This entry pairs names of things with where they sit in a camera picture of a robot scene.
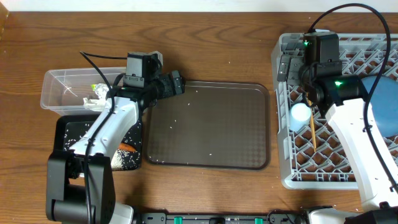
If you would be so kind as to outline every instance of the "green connector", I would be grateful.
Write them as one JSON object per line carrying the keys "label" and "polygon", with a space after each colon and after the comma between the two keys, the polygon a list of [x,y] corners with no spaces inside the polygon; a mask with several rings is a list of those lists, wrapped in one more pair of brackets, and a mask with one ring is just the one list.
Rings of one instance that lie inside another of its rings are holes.
{"label": "green connector", "polygon": [[254,224],[262,224],[263,223],[263,220],[262,220],[262,218],[255,218],[254,219]]}
{"label": "green connector", "polygon": [[182,217],[174,217],[174,224],[182,224]]}

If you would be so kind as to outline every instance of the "speckled black tray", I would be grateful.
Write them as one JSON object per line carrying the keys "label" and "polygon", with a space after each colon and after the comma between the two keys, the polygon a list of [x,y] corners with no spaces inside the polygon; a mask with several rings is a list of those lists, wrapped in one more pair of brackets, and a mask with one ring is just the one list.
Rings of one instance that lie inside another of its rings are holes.
{"label": "speckled black tray", "polygon": [[[54,150],[68,150],[84,136],[98,115],[62,116],[57,121]],[[135,170],[141,164],[142,121],[139,120],[124,136],[122,142],[136,149],[136,152],[117,150],[112,159],[112,170]]]}

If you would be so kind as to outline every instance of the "white round object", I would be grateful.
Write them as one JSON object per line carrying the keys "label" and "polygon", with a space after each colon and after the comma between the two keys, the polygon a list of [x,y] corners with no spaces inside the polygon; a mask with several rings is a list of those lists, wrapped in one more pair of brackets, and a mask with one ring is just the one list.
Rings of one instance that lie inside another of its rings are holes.
{"label": "white round object", "polygon": [[311,109],[305,103],[293,105],[289,111],[290,127],[292,131],[299,131],[303,126],[308,125],[311,119]]}

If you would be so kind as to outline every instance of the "blue round object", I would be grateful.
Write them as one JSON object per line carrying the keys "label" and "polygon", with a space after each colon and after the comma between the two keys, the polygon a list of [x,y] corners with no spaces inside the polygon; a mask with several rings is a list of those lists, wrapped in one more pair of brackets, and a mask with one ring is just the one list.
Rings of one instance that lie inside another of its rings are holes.
{"label": "blue round object", "polygon": [[[368,92],[375,79],[375,76],[362,79]],[[371,104],[381,135],[390,137],[398,134],[398,83],[390,78],[381,77],[374,90]]]}

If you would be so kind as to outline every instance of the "green light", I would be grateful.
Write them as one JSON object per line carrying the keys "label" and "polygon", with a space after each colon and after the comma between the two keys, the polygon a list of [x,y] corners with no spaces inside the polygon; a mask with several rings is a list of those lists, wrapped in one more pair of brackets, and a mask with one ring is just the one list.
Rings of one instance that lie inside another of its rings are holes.
{"label": "green light", "polygon": [[336,84],[336,86],[337,87],[339,87],[341,84],[343,84],[342,82],[340,82],[340,81],[335,81],[335,84]]}

